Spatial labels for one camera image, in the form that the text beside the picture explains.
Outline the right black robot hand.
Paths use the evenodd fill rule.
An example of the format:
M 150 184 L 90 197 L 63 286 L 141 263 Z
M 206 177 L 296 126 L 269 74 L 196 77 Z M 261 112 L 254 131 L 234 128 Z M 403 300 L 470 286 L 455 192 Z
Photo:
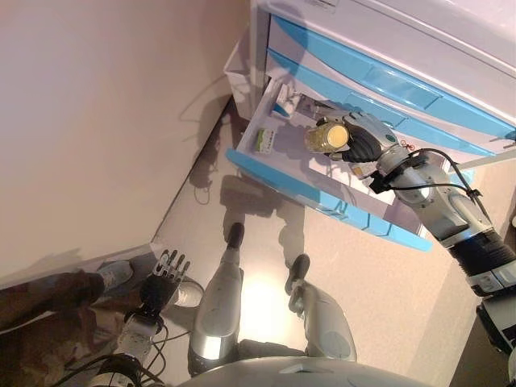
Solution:
M 363 111 L 335 110 L 332 115 L 320 118 L 316 127 L 327 123 L 344 126 L 348 133 L 347 148 L 326 153 L 333 161 L 376 162 L 384 152 L 398 145 L 395 134 L 386 124 Z

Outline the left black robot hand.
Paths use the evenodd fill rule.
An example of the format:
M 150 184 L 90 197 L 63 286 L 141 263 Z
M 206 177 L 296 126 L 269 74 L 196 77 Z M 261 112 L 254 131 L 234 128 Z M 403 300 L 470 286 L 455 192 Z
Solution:
M 148 315 L 159 314 L 178 290 L 189 267 L 185 254 L 178 250 L 163 250 L 140 288 L 140 309 Z

